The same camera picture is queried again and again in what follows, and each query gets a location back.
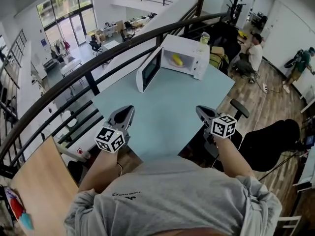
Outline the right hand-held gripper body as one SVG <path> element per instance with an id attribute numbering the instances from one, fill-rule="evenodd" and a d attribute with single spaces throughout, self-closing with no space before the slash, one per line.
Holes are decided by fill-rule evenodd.
<path id="1" fill-rule="evenodd" d="M 230 115 L 220 115 L 216 110 L 204 106 L 205 129 L 203 138 L 205 149 L 216 158 L 219 155 L 217 146 L 213 140 L 214 137 L 222 139 L 230 138 L 236 130 L 237 120 Z"/>

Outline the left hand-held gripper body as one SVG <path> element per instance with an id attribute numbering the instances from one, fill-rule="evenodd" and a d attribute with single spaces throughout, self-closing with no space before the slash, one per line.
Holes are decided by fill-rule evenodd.
<path id="1" fill-rule="evenodd" d="M 101 126 L 94 140 L 99 149 L 116 153 L 125 147 L 130 139 L 128 121 L 130 118 L 130 107 L 124 106 L 115 110 L 109 119 Z"/>

